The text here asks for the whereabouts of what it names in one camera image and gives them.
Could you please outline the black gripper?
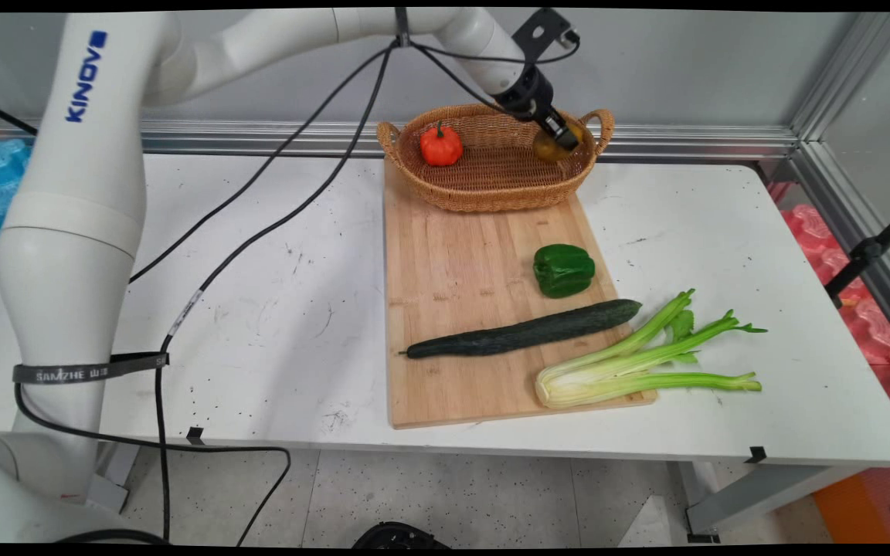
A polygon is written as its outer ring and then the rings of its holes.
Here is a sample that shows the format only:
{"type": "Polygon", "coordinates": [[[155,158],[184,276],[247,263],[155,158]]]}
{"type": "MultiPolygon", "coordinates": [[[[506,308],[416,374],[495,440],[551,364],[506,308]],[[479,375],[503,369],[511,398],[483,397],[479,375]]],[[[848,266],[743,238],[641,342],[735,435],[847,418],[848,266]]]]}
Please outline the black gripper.
{"type": "Polygon", "coordinates": [[[553,86],[537,66],[524,67],[520,77],[492,99],[519,122],[544,122],[539,133],[540,152],[571,152],[579,144],[572,121],[553,107],[553,86]]]}

